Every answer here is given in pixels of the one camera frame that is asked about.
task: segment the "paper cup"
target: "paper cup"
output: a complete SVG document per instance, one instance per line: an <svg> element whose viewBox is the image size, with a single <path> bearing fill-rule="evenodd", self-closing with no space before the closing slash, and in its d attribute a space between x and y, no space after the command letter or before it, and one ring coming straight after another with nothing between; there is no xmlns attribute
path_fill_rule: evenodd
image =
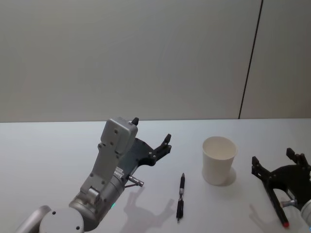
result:
<svg viewBox="0 0 311 233"><path fill-rule="evenodd" d="M209 137L203 143L204 179L213 185L223 184L229 176L230 168L238 149L225 137Z"/></svg>

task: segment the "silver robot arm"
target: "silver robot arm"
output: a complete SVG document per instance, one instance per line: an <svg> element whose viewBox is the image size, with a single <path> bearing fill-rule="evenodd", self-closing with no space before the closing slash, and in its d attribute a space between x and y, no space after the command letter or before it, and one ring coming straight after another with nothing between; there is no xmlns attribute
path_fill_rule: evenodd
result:
<svg viewBox="0 0 311 233"><path fill-rule="evenodd" d="M106 122L93 170L69 208L51 210L42 206L33 212L16 233L83 233L95 229L126 187L143 186L133 177L141 165L153 166L171 151L171 135L152 149L136 137L138 118L121 117ZM125 186L131 181L134 184Z"/></svg>

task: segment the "pen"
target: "pen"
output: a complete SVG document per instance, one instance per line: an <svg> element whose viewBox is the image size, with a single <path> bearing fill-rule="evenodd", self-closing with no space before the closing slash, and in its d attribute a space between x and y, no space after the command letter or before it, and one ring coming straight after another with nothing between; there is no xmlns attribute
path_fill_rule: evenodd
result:
<svg viewBox="0 0 311 233"><path fill-rule="evenodd" d="M183 200L184 189L185 189L185 174L183 173L180 178L180 186L179 186L179 200L177 204L177 213L176 213L177 222L179 222L179 220L184 215L184 200Z"/></svg>

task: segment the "table surface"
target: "table surface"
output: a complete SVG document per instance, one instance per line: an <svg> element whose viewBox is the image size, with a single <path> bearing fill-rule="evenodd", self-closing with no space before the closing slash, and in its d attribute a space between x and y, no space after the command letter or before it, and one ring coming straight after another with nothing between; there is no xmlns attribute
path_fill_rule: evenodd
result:
<svg viewBox="0 0 311 233"><path fill-rule="evenodd" d="M14 232L41 205L67 207L95 162L105 122L0 124L0 227ZM309 232L294 207L285 208L285 230L251 174L257 156L268 170L292 164L287 147L311 162L311 119L141 121L137 137L157 147L172 134L172 151L134 174L143 188L126 189L93 233ZM202 177L202 142L230 138L239 148L232 179L212 186ZM180 176L186 175L184 218L176 222ZM278 197L287 200L282 192Z"/></svg>

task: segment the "white wall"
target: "white wall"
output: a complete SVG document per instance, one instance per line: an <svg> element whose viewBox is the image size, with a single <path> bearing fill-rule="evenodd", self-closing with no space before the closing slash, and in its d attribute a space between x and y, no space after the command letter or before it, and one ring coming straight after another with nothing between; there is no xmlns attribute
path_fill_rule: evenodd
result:
<svg viewBox="0 0 311 233"><path fill-rule="evenodd" d="M0 121L237 118L260 0L1 0Z"/></svg>
<svg viewBox="0 0 311 233"><path fill-rule="evenodd" d="M241 118L311 117L311 1L265 0Z"/></svg>

